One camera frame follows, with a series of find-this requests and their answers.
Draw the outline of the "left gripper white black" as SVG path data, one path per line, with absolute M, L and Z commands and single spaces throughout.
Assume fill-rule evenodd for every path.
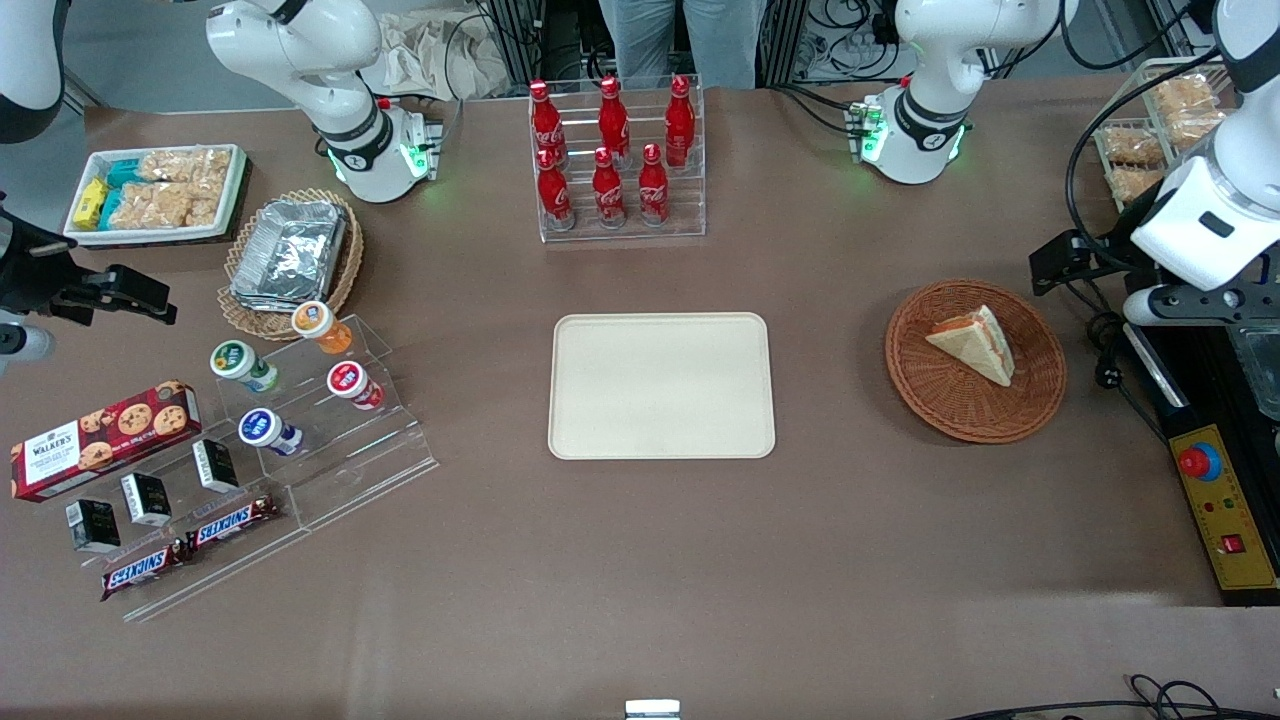
M 1133 325 L 1277 323 L 1277 170 L 1183 158 L 1132 240 L 1175 277 L 1129 296 Z M 1080 233 L 1064 231 L 1029 255 L 1030 291 L 1046 296 L 1096 268 Z

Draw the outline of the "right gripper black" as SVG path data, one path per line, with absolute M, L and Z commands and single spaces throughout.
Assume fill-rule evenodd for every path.
M 1 307 L 20 316 L 55 316 L 78 325 L 93 322 L 97 288 L 131 313 L 174 325 L 178 309 L 170 287 L 131 266 L 111 264 L 93 273 L 70 255 L 74 241 L 20 219 L 6 209 L 3 218 Z M 92 275 L 92 284 L 86 282 Z

